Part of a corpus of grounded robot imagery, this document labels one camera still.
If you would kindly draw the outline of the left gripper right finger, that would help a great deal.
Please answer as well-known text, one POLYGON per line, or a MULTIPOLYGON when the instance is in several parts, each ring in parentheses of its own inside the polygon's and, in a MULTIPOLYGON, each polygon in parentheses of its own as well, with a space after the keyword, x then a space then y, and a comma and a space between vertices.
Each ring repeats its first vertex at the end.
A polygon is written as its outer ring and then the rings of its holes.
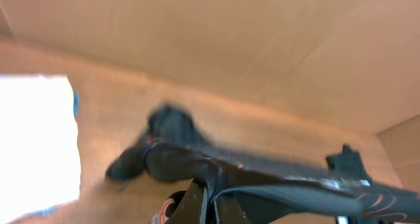
POLYGON ((213 204, 216 224, 251 224, 233 196, 220 196, 213 204))

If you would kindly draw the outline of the black orange patterned jersey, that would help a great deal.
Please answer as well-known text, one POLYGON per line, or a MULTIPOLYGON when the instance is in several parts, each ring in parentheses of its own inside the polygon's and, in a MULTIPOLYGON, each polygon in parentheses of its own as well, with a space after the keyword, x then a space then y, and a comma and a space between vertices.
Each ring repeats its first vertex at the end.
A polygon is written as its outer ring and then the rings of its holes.
POLYGON ((192 116, 164 104, 148 117, 144 133, 108 167, 127 181, 147 172, 163 182, 196 180, 208 191, 206 223, 216 223, 213 202, 233 196, 252 223, 293 213, 343 218, 347 223, 418 223, 419 195, 374 180, 363 185, 337 171, 216 145, 192 116))

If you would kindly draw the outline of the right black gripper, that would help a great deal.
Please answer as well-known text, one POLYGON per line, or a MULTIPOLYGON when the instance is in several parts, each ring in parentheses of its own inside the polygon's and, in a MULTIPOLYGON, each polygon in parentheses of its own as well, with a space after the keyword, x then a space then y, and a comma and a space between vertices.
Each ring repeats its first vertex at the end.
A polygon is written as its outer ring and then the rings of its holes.
POLYGON ((363 185, 370 185, 373 182, 365 170, 360 153, 353 150, 349 144, 343 145, 341 153, 329 155, 325 160, 329 170, 361 181, 363 185))

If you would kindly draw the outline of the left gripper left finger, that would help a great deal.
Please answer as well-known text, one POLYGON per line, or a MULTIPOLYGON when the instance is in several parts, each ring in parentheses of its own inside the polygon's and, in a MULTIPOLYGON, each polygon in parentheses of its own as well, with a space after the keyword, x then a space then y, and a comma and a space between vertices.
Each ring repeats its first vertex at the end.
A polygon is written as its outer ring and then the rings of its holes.
POLYGON ((166 224, 206 224, 208 191, 193 180, 166 224))

